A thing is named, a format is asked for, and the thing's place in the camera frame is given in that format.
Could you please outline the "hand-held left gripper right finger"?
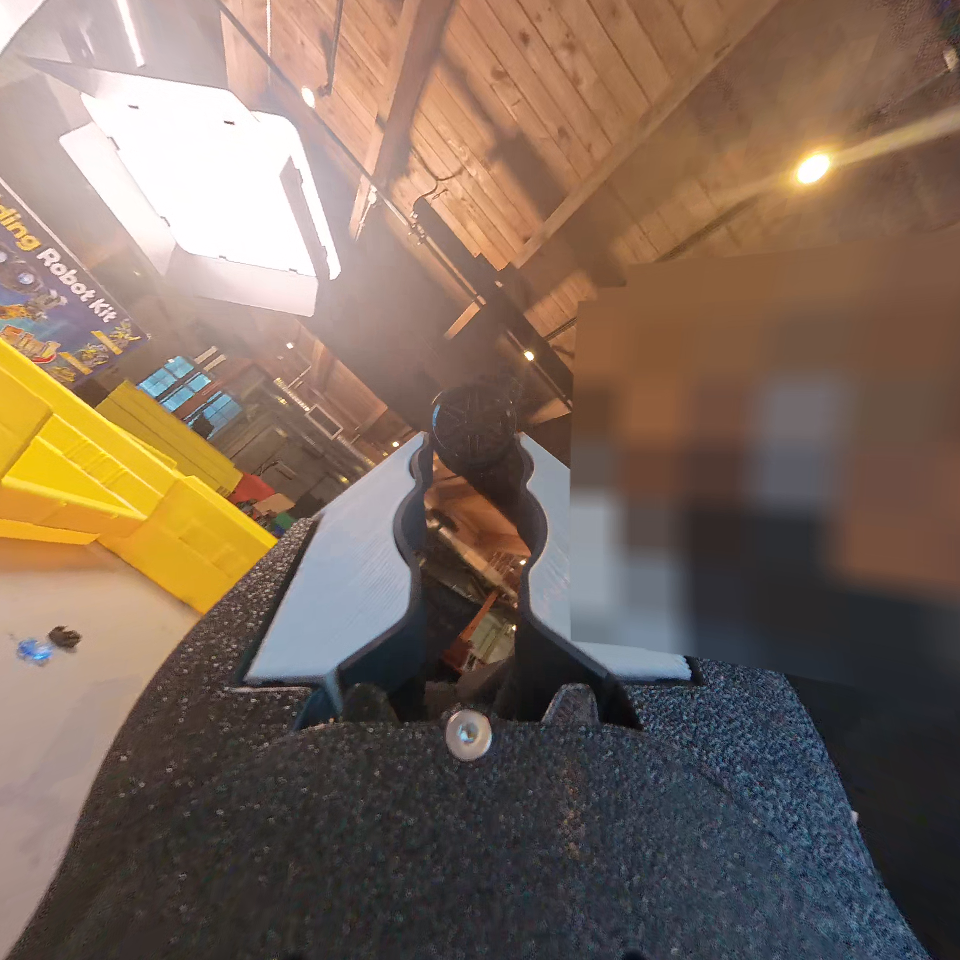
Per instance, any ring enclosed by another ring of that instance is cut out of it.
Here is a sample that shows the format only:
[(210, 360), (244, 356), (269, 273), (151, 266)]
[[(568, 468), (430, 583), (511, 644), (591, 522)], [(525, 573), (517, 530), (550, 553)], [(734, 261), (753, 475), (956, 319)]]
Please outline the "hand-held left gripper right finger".
[(530, 551), (521, 576), (520, 624), (513, 642), (514, 715), (541, 721), (566, 686), (586, 687), (602, 722), (635, 722), (633, 686), (692, 687), (678, 654), (610, 643), (574, 642), (570, 616), (570, 469), (533, 438), (518, 435), (510, 465), (514, 521)]

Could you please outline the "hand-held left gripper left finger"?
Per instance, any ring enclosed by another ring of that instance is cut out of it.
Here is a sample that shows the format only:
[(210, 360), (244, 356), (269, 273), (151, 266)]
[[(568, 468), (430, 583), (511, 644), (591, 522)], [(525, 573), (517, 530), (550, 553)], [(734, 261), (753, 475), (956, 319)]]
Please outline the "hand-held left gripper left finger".
[(343, 716), (368, 685), (400, 719), (426, 711), (421, 556), (434, 453), (414, 435), (312, 522), (244, 665), (246, 688), (308, 689), (296, 724)]

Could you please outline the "black toy wheel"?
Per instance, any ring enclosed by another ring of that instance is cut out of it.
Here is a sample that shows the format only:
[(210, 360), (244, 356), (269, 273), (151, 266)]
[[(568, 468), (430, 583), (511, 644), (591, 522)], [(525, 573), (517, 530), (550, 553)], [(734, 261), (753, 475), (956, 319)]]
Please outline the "black toy wheel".
[(508, 393), (483, 381), (442, 390), (429, 432), (439, 461), (482, 493), (505, 494), (523, 474), (517, 412)]

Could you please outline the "paned window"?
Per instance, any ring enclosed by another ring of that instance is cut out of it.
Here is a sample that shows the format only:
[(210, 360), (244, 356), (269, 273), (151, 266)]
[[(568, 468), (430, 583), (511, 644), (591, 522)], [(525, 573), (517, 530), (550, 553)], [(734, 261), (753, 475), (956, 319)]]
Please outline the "paned window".
[(215, 348), (196, 359), (168, 359), (137, 388), (204, 440), (211, 440), (236, 421), (243, 410), (228, 387), (235, 364)]

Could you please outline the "yellow open storage bin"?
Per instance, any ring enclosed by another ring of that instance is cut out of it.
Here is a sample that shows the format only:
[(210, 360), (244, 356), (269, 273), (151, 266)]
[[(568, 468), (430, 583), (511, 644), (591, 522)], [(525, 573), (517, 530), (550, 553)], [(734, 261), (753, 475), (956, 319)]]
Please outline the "yellow open storage bin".
[(2, 477), (39, 437), (148, 518), (182, 476), (6, 342), (1, 377)]

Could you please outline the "toy robot kit box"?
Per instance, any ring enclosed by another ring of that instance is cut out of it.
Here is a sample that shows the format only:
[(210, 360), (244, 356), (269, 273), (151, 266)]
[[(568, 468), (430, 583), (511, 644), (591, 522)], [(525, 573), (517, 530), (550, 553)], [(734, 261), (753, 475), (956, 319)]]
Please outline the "toy robot kit box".
[(75, 391), (149, 342), (119, 299), (1, 183), (1, 337)]

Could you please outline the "white studio light panel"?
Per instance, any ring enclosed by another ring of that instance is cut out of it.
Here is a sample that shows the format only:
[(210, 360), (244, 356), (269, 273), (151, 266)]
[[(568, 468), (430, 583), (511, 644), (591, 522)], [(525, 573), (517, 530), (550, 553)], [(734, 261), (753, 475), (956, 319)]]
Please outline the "white studio light panel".
[(90, 121), (67, 156), (180, 293), (303, 318), (341, 274), (304, 144), (220, 87), (53, 63)]

